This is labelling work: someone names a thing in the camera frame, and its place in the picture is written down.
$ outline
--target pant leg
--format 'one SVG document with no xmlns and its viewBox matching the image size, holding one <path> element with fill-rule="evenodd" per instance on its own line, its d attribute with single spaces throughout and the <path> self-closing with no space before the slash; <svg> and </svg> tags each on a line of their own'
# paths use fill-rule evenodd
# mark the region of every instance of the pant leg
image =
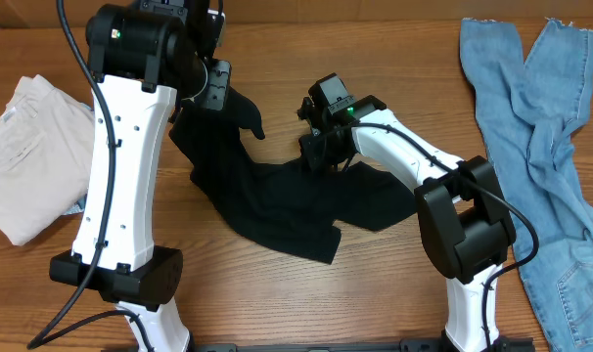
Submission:
<svg viewBox="0 0 593 352">
<path fill-rule="evenodd" d="M 523 64 L 511 24 L 463 21 L 460 54 L 504 196 L 540 237 L 538 255 L 520 270 L 531 306 L 553 350 L 593 352 L 593 209 L 570 143 L 589 116 L 593 40 L 557 24 L 547 23 Z M 531 239 L 518 219 L 515 226 L 520 260 Z"/>
</svg>

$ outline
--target white fabric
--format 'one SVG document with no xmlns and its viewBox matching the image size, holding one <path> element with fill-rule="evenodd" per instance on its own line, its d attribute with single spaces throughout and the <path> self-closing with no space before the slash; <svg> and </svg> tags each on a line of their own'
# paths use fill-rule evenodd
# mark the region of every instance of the white fabric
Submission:
<svg viewBox="0 0 593 352">
<path fill-rule="evenodd" d="M 14 245 L 85 195 L 93 144 L 88 108 L 40 75 L 21 78 L 0 117 L 0 230 Z"/>
</svg>

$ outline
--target denim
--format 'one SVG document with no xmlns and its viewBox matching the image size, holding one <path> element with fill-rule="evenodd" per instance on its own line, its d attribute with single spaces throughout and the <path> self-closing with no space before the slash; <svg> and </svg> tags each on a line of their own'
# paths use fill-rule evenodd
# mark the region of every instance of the denim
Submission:
<svg viewBox="0 0 593 352">
<path fill-rule="evenodd" d="M 593 207 L 570 142 L 590 118 L 593 30 L 549 20 L 526 61 L 510 23 L 463 20 L 460 57 L 505 199 L 533 224 L 537 256 L 520 270 L 553 351 L 593 352 Z M 512 216 L 517 260 L 531 237 Z"/>
</svg>

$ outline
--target folded white garment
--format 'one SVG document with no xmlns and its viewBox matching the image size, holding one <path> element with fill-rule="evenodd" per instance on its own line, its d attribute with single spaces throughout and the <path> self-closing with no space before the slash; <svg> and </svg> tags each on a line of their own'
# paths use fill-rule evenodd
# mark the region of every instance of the folded white garment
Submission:
<svg viewBox="0 0 593 352">
<path fill-rule="evenodd" d="M 21 78 L 0 117 L 0 230 L 14 245 L 85 195 L 93 143 L 90 109 L 40 75 Z"/>
</svg>

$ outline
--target black cloth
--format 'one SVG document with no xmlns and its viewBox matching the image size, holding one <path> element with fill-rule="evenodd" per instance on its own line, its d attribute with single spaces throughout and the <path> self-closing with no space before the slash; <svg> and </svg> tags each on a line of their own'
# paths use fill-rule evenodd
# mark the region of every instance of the black cloth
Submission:
<svg viewBox="0 0 593 352">
<path fill-rule="evenodd" d="M 346 172 L 316 174 L 300 159 L 255 163 L 239 128 L 264 138 L 255 104 L 231 89 L 222 111 L 184 106 L 169 135 L 194 164 L 192 182 L 247 239 L 331 263 L 341 238 L 336 219 L 379 231 L 416 212 L 412 192 L 390 173 L 362 162 Z"/>
</svg>

